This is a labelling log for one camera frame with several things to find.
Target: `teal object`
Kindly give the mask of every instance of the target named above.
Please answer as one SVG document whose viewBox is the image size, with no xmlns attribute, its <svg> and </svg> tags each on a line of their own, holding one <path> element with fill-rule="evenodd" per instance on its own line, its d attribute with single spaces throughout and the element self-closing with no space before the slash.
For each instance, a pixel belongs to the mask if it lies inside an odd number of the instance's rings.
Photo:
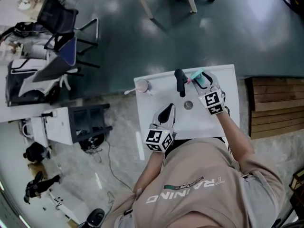
<svg viewBox="0 0 304 228">
<path fill-rule="evenodd" d="M 205 83 L 205 77 L 201 74 L 202 72 L 204 72 L 204 69 L 201 68 L 190 76 L 191 80 L 196 79 L 200 86 L 203 86 Z"/>
</svg>

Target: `person in black clothing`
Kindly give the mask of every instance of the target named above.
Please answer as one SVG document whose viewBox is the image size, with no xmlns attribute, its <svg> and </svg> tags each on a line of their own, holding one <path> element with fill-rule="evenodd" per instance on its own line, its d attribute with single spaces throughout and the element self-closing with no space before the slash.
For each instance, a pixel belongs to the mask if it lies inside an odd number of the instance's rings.
<svg viewBox="0 0 304 228">
<path fill-rule="evenodd" d="M 50 155 L 47 148 L 43 147 L 40 143 L 34 142 L 27 148 L 23 157 L 30 162 L 40 163 L 45 157 L 50 158 Z"/>
<path fill-rule="evenodd" d="M 41 193 L 47 191 L 55 182 L 60 181 L 60 176 L 57 175 L 50 180 L 41 181 L 41 178 L 37 179 L 38 175 L 42 175 L 42 173 L 38 173 L 33 181 L 30 181 L 27 184 L 25 189 L 24 201 L 29 204 L 29 198 L 38 197 L 41 198 Z"/>
</svg>

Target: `white table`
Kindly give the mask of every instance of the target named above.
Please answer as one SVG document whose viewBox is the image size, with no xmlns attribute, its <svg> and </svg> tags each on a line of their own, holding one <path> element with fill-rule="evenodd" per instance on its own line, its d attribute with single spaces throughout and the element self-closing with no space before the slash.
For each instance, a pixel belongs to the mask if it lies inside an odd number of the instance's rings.
<svg viewBox="0 0 304 228">
<path fill-rule="evenodd" d="M 213 73 L 223 91 L 226 93 L 225 106 L 230 109 L 232 120 L 239 126 L 239 103 L 238 87 L 234 71 L 234 65 L 203 67 Z M 199 68 L 184 69 L 186 76 L 190 76 Z M 176 106 L 176 121 L 173 126 L 177 133 L 175 139 L 195 139 L 204 137 L 224 137 L 224 131 L 215 115 L 210 116 L 207 110 L 198 99 L 198 94 L 193 83 L 185 84 L 184 98 L 177 92 L 176 78 L 174 71 L 138 77 L 134 79 L 146 79 L 151 84 L 151 93 L 136 92 L 137 109 L 141 127 L 142 138 L 144 137 L 153 115 L 164 105 L 174 103 Z M 186 110 L 184 102 L 193 102 L 193 108 Z"/>
</svg>

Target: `wooden plank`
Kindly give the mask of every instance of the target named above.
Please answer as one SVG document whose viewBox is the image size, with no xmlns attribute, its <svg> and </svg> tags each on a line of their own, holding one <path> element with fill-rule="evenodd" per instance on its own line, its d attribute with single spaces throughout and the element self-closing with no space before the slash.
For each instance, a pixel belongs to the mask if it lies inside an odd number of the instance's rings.
<svg viewBox="0 0 304 228">
<path fill-rule="evenodd" d="M 255 95 L 255 103 L 304 99 L 304 92 Z"/>
<path fill-rule="evenodd" d="M 292 100 L 292 101 L 277 101 L 277 102 L 267 102 L 267 103 L 257 103 L 255 104 L 256 112 L 271 111 L 284 108 L 292 108 L 304 106 L 304 99 Z"/>
<path fill-rule="evenodd" d="M 260 138 L 266 138 L 266 137 L 270 137 L 270 136 L 276 136 L 276 135 L 280 135 L 280 134 L 284 134 L 284 133 L 290 133 L 290 132 L 293 132 L 293 131 L 297 131 L 297 130 L 300 130 L 300 129 L 303 129 L 303 128 L 304 128 L 304 123 L 294 125 L 294 126 L 269 130 L 269 131 L 252 133 L 251 134 L 251 139 L 260 139 Z"/>
<path fill-rule="evenodd" d="M 254 118 L 254 117 L 261 117 L 261 116 L 273 116 L 273 115 L 279 115 L 279 114 L 287 114 L 287 113 L 300 112 L 300 111 L 304 111 L 304 106 L 279 109 L 279 110 L 273 110 L 273 111 L 264 111 L 264 112 L 252 111 L 251 116 Z"/>
<path fill-rule="evenodd" d="M 285 85 L 304 85 L 304 78 L 288 77 L 254 77 L 253 86 L 285 86 Z"/>
<path fill-rule="evenodd" d="M 273 116 L 254 117 L 251 120 L 251 125 L 277 123 L 277 122 L 297 119 L 297 118 L 301 118 L 301 117 L 304 117 L 304 111 L 288 113 L 288 114 L 273 115 Z"/>
<path fill-rule="evenodd" d="M 273 94 L 273 93 L 289 93 L 289 92 L 304 92 L 304 85 L 270 85 L 270 86 L 254 86 L 253 93 Z"/>
<path fill-rule="evenodd" d="M 283 127 L 294 126 L 294 125 L 298 125 L 298 124 L 304 124 L 304 117 L 301 117 L 298 119 L 282 121 L 282 122 L 278 122 L 278 123 L 270 123 L 270 124 L 267 123 L 267 124 L 255 125 L 255 126 L 251 127 L 251 133 L 263 132 L 263 131 L 283 128 Z"/>
</svg>

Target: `black shirt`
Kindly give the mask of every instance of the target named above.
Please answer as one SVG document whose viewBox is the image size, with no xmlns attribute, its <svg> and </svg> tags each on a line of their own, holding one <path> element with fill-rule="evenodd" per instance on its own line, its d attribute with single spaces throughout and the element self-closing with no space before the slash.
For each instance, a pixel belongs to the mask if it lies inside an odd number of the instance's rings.
<svg viewBox="0 0 304 228">
<path fill-rule="evenodd" d="M 40 163 L 44 159 L 44 157 L 41 156 L 44 151 L 45 148 L 40 143 L 34 142 L 26 150 L 28 160 L 30 162 L 37 161 L 38 163 Z"/>
</svg>

